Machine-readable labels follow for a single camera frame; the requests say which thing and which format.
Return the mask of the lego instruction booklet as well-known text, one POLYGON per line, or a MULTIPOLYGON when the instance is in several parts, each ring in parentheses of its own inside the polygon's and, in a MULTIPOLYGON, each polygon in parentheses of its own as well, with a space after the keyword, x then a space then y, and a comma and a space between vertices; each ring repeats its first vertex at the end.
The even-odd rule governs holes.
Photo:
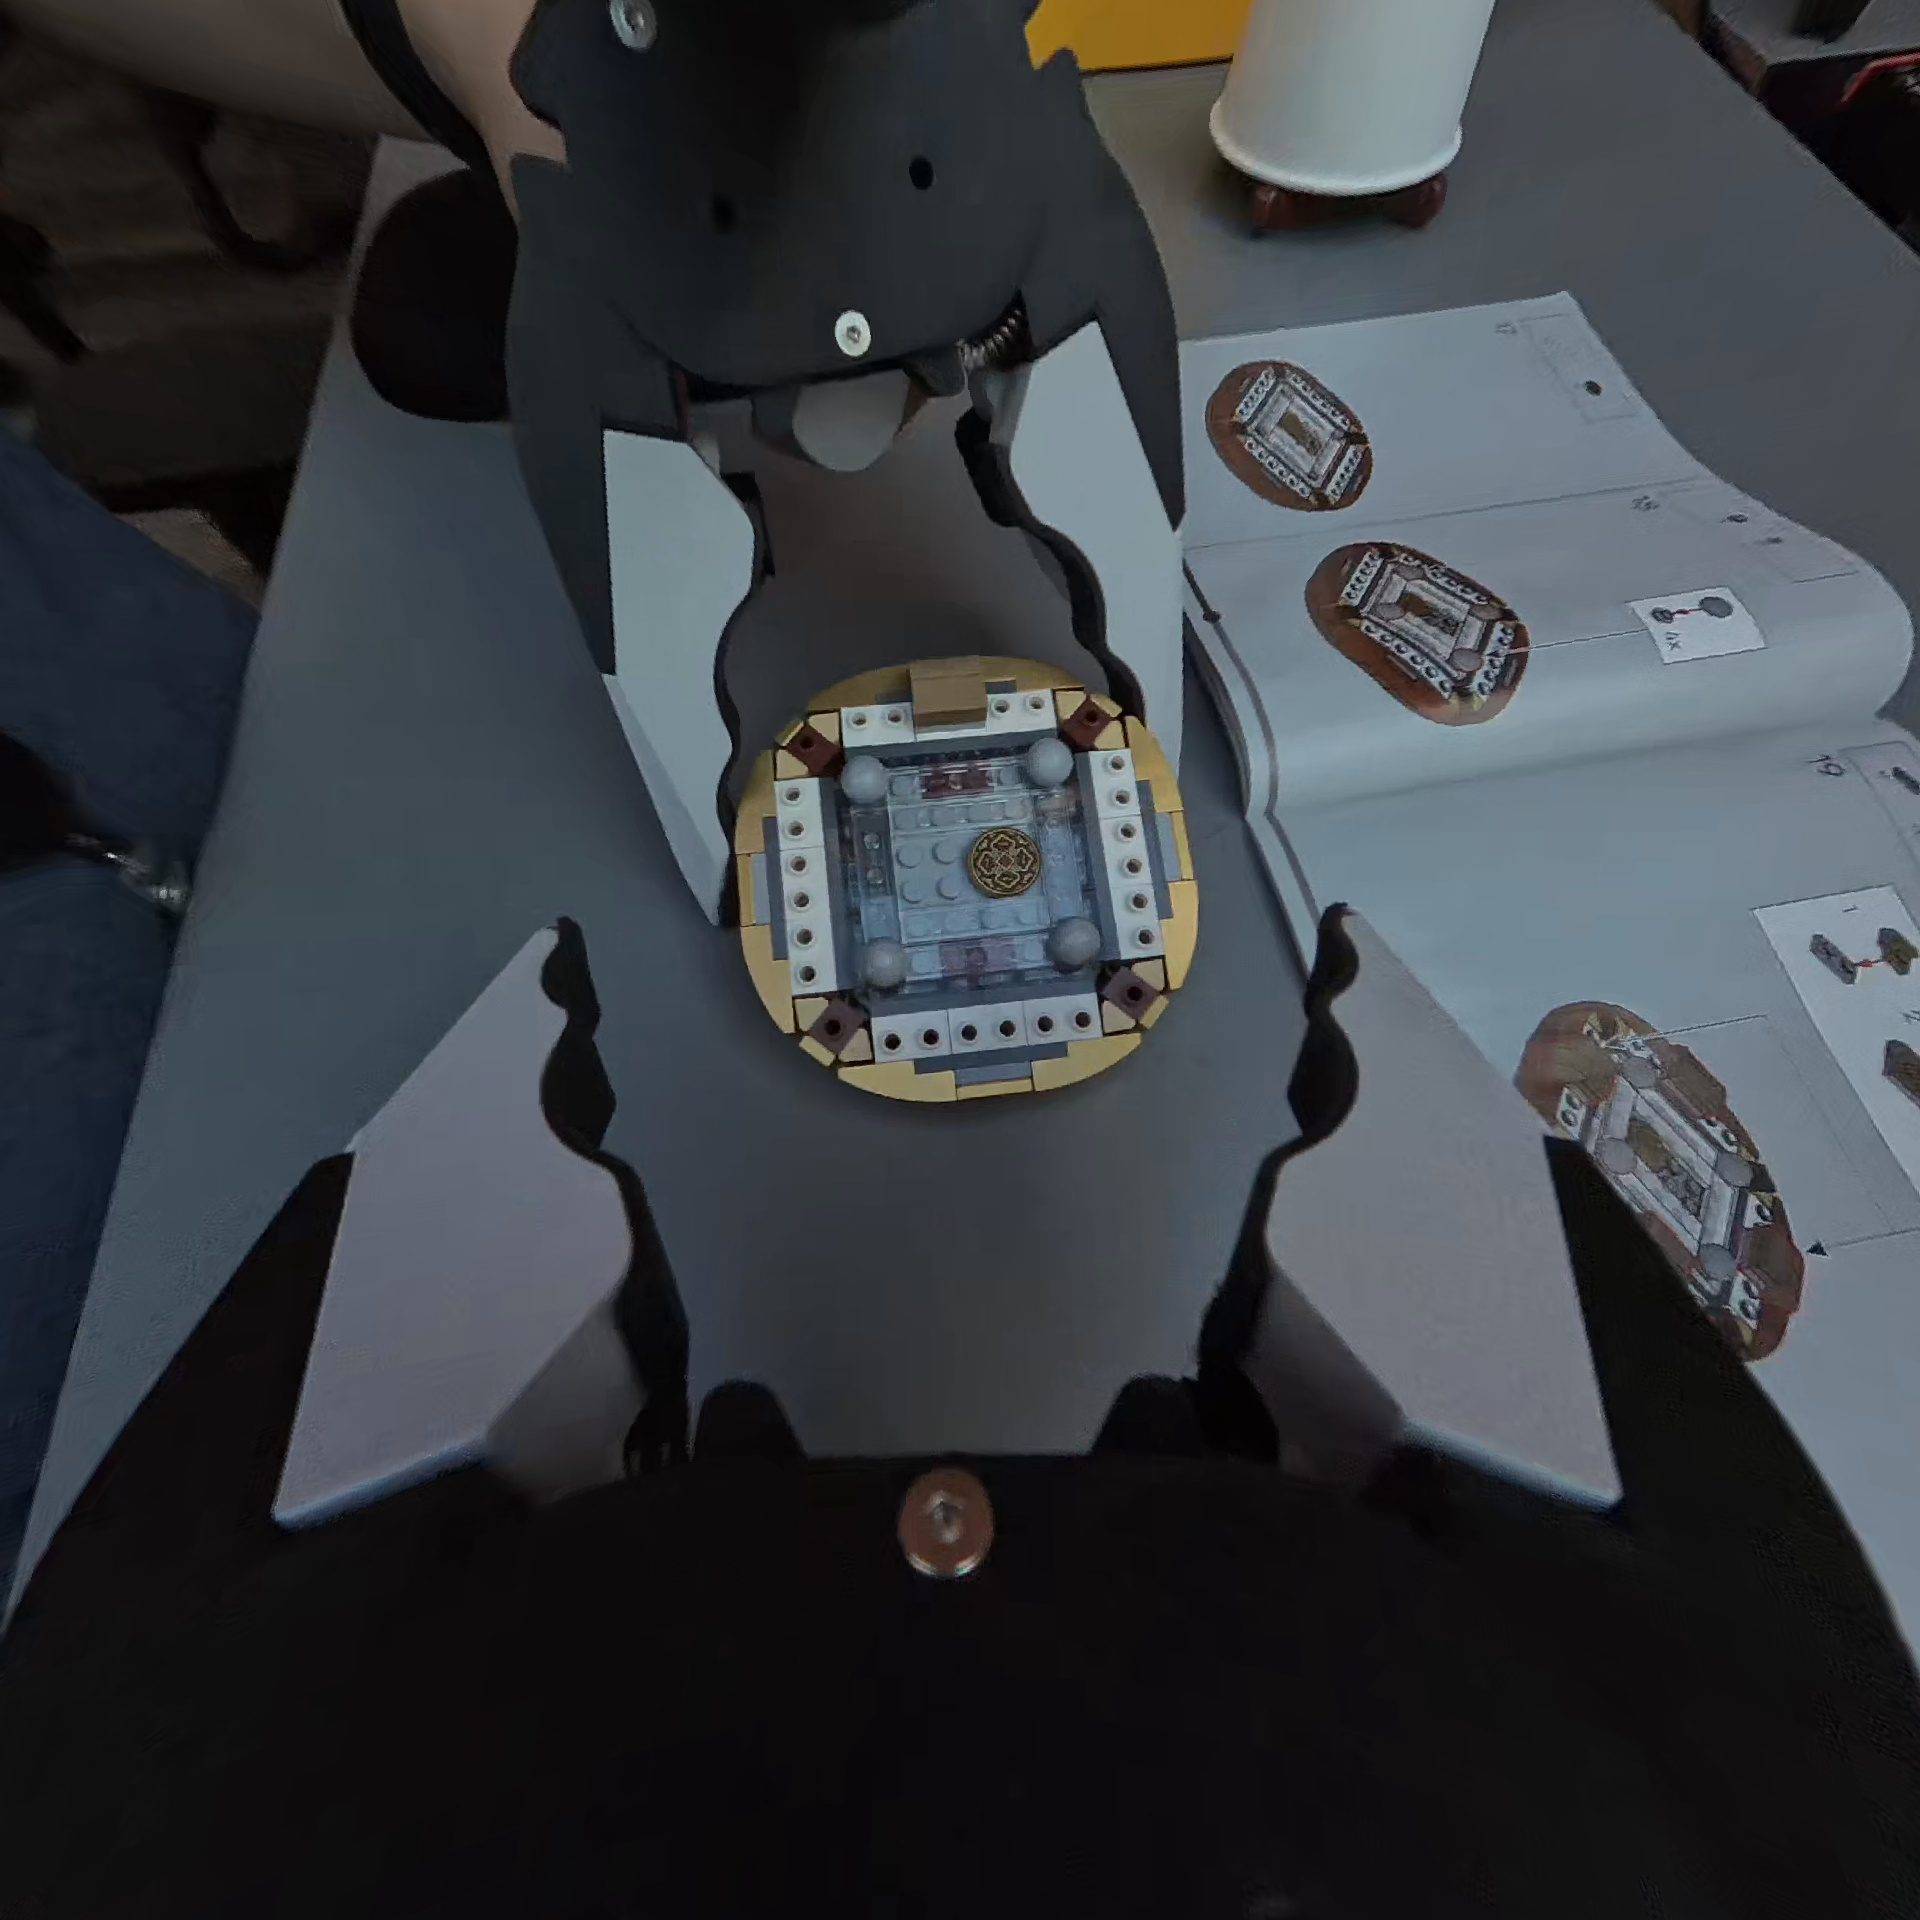
POLYGON ((1189 636, 1288 925, 1352 901, 1767 1362, 1915 1231, 1915 612, 1572 291, 1182 344, 1189 636))

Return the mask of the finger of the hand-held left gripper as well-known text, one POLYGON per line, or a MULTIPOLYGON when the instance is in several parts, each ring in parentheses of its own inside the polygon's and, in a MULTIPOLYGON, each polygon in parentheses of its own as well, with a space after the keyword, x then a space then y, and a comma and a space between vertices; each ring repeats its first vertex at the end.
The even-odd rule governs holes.
POLYGON ((974 372, 977 499, 1064 571, 1069 636, 1182 771, 1182 513, 1167 513, 1110 334, 974 372))
POLYGON ((699 444, 604 429, 606 501, 606 670, 604 696, 660 819, 660 841, 711 907, 729 897, 729 696, 724 636, 763 590, 763 528, 699 444))

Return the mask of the white paper cup green band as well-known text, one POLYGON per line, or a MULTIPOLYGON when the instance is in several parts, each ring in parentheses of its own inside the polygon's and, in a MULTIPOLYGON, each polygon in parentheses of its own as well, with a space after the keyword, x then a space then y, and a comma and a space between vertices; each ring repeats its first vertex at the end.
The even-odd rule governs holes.
POLYGON ((1209 153, 1265 190, 1386 198, 1461 153, 1490 0, 1253 0, 1209 153))

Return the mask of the person's left forearm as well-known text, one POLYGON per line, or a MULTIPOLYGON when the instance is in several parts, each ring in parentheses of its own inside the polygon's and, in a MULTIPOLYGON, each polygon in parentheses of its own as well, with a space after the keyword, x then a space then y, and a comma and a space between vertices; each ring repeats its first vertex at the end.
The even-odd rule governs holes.
MULTIPOLYGON (((489 157, 568 157, 568 132, 509 91, 527 18, 527 0, 402 0, 408 44, 489 157)), ((6 22, 184 98, 338 132, 419 132, 334 0, 6 0, 6 22)))

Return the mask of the dark brown lego piece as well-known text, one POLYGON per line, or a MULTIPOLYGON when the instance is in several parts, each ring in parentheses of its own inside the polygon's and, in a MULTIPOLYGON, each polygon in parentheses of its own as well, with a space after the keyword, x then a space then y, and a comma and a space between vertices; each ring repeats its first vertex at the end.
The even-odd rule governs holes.
POLYGON ((1407 223, 1407 230, 1424 230, 1441 213, 1443 213, 1443 173, 1424 173, 1424 177, 1403 177, 1403 190, 1366 190, 1366 198, 1283 190, 1283 177, 1253 190, 1253 223, 1259 230, 1313 230, 1313 223, 1407 223))

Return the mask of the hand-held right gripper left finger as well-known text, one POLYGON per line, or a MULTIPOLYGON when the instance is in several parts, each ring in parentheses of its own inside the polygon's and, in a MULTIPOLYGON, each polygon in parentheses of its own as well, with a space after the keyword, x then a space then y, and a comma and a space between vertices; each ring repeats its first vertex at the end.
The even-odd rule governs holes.
POLYGON ((281 1525, 452 1468, 570 1496, 683 1457, 690 1329, 606 1148, 598 1021, 587 937, 556 920, 356 1128, 281 1525))

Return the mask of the round gold lego model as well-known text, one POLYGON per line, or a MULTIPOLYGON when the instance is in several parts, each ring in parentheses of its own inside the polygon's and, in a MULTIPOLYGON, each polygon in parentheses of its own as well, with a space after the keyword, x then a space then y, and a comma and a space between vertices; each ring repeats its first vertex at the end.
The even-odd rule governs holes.
POLYGON ((825 684, 754 757, 729 880, 770 1021, 882 1100, 1069 1092, 1138 1056, 1200 955, 1158 741, 1025 655, 825 684))

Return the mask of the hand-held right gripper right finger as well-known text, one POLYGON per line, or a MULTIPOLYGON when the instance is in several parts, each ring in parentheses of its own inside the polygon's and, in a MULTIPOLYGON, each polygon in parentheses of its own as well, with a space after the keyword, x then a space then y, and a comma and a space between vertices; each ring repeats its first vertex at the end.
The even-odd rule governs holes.
POLYGON ((1318 1480, 1441 1443, 1613 1509, 1540 1123, 1351 901, 1318 920, 1288 1114, 1200 1329, 1209 1436, 1318 1480))

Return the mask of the yellow plastic bin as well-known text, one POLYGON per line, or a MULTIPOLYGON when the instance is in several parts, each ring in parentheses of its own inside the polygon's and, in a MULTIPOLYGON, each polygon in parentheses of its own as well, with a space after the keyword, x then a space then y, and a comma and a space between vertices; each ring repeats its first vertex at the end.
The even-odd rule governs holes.
POLYGON ((1040 0, 1030 62, 1075 56, 1087 78, 1237 62, 1253 0, 1040 0))

